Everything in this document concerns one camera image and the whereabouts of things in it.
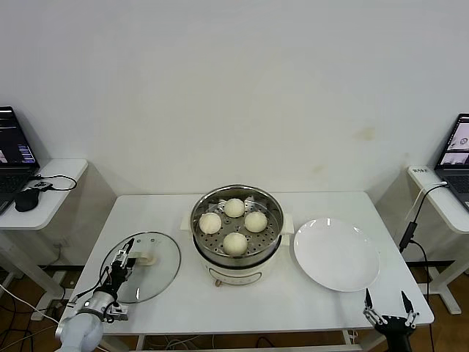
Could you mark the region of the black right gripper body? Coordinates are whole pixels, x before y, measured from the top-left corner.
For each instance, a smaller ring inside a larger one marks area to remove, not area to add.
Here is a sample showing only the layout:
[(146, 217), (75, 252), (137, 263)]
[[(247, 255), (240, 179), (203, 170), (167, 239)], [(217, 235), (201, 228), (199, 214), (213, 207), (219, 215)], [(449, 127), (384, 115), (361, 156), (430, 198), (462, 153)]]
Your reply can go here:
[(410, 336), (415, 332), (416, 326), (408, 323), (403, 317), (388, 316), (385, 320), (379, 320), (374, 329), (385, 337), (388, 352), (413, 351)]

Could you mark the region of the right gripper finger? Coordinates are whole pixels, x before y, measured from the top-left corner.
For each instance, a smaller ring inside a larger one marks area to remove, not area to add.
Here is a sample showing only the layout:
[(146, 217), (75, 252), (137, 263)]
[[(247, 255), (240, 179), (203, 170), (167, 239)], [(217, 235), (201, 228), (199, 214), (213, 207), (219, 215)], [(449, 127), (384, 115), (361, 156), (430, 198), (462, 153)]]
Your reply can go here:
[(407, 297), (404, 291), (401, 292), (402, 302), (404, 304), (405, 312), (407, 314), (406, 326), (415, 327), (416, 318), (419, 316), (419, 312), (414, 310), (411, 300)]
[(372, 297), (366, 288), (363, 314), (372, 325), (385, 325), (388, 321), (373, 307)]

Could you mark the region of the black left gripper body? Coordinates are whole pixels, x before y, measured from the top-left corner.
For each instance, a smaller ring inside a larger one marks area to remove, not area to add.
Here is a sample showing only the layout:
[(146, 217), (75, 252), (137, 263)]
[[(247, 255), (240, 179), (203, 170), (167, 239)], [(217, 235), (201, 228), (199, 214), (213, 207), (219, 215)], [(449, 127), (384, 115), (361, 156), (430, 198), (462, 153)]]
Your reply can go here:
[(122, 284), (127, 280), (129, 270), (125, 264), (116, 261), (111, 265), (111, 273), (104, 283), (104, 291), (117, 294)]

